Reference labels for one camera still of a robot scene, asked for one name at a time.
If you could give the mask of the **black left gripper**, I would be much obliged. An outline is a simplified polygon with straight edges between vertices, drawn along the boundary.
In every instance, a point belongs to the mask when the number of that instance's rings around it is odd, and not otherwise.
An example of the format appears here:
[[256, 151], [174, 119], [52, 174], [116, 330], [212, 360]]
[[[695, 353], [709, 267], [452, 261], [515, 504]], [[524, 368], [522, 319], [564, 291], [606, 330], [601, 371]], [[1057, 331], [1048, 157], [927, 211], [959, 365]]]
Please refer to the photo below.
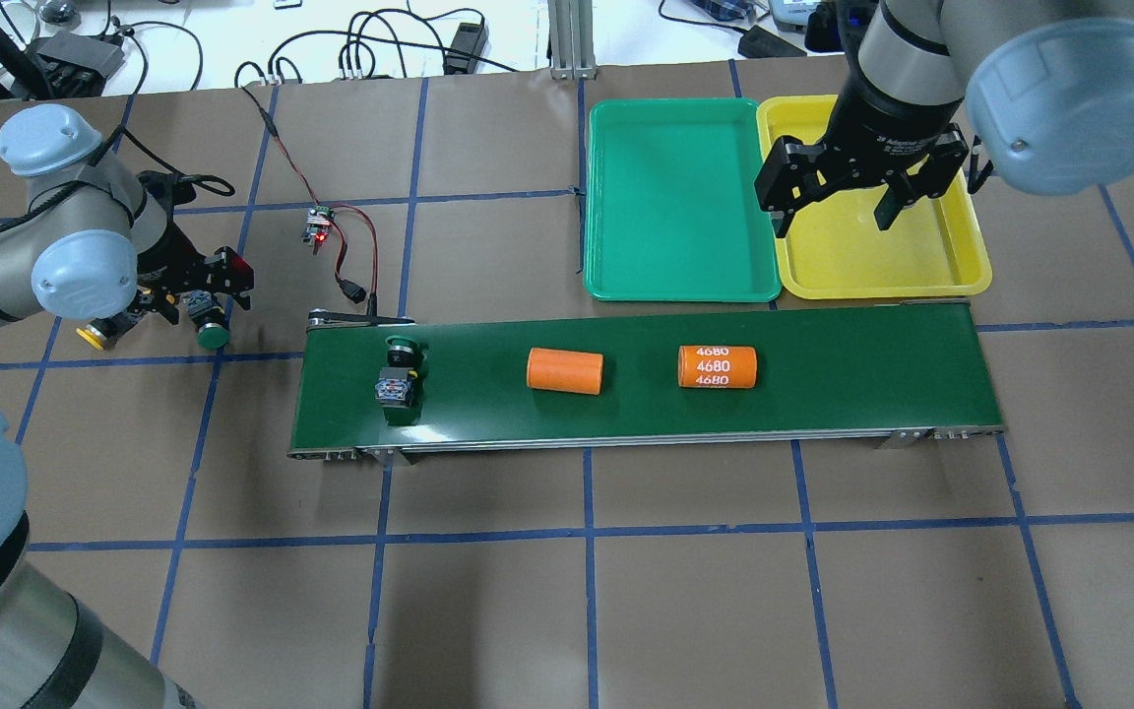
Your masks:
[[228, 295], [238, 309], [247, 311], [253, 288], [255, 269], [237, 251], [218, 248], [213, 255], [203, 255], [176, 222], [167, 222], [155, 245], [139, 254], [138, 292], [129, 313], [139, 319], [154, 313], [177, 326], [177, 299], [183, 302], [189, 292]]

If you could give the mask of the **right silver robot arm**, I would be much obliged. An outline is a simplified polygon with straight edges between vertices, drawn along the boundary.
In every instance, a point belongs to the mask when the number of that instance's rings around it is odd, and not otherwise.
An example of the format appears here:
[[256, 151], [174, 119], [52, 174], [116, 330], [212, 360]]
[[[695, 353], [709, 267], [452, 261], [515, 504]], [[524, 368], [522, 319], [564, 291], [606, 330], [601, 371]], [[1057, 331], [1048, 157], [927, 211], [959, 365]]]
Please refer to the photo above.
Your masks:
[[836, 18], [848, 75], [823, 135], [779, 136], [753, 183], [779, 236], [875, 187], [886, 230], [978, 149], [1036, 196], [1134, 174], [1134, 1], [838, 1]]

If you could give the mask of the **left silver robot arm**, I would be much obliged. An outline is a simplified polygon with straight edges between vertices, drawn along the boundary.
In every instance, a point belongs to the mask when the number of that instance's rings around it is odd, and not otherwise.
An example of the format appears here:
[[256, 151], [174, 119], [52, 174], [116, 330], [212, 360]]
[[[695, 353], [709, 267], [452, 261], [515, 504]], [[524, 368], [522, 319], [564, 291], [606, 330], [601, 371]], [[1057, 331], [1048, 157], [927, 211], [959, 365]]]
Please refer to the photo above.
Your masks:
[[[0, 129], [0, 159], [26, 182], [26, 213], [0, 225], [0, 328], [48, 311], [86, 320], [103, 349], [156, 313], [188, 316], [201, 345], [229, 340], [220, 297], [248, 309], [252, 265], [203, 255], [174, 219], [215, 176], [162, 162], [132, 174], [71, 107], [23, 109]], [[198, 700], [28, 562], [28, 473], [0, 412], [0, 708], [197, 708]]]

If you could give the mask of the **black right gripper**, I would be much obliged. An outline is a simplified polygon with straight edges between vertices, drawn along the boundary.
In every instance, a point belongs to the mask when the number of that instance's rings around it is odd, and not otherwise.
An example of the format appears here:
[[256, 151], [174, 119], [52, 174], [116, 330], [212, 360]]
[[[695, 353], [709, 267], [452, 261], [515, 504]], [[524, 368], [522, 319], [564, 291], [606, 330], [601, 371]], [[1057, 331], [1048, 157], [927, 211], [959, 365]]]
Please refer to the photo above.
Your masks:
[[953, 123], [959, 104], [905, 102], [850, 69], [822, 138], [775, 140], [762, 161], [753, 188], [775, 238], [788, 236], [802, 208], [829, 196], [828, 183], [886, 184], [873, 212], [881, 230], [919, 199], [942, 197], [971, 152]]

